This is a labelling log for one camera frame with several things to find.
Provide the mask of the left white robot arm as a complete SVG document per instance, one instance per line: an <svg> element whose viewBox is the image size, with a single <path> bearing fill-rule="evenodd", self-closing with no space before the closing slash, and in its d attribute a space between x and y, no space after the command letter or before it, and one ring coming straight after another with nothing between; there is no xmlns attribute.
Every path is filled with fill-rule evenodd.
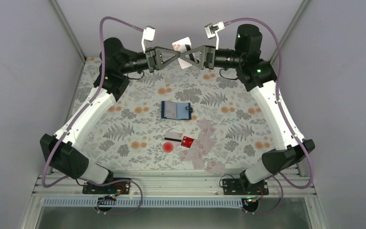
<svg viewBox="0 0 366 229"><path fill-rule="evenodd" d="M113 173L91 162L81 147L103 114L121 98L130 83L128 73L161 70L180 57L180 52L162 47L134 52L124 48L117 38L102 43L100 74L88 97L66 124L53 135L45 134L40 145L46 164L65 177L88 181L101 192L113 188Z"/></svg>

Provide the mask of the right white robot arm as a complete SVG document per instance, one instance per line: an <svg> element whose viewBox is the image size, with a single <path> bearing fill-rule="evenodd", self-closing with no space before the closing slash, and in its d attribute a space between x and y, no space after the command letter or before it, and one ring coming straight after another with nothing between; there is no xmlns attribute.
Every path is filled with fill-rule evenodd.
<svg viewBox="0 0 366 229"><path fill-rule="evenodd" d="M252 24L237 28L234 49L203 45L181 52L180 58L199 69L215 67L235 69L239 81L256 100L270 128L274 149L261 156L261 161L240 174L239 188L244 194L257 189L257 183L306 159L313 171L310 153L315 144L305 139L294 123L279 88L279 77L261 55L262 33Z"/></svg>

